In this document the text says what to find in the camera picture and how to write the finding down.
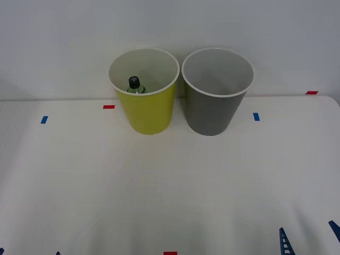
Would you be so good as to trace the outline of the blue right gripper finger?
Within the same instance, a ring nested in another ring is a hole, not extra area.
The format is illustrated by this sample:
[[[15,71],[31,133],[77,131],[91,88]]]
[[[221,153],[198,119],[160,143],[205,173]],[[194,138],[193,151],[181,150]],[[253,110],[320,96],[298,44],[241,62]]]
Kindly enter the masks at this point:
[[[340,227],[333,220],[329,221],[328,224],[336,235],[336,238],[340,242]]]
[[[279,238],[280,238],[280,251],[281,255],[294,255],[294,250],[287,238],[287,235],[284,229],[281,227],[279,229]]]

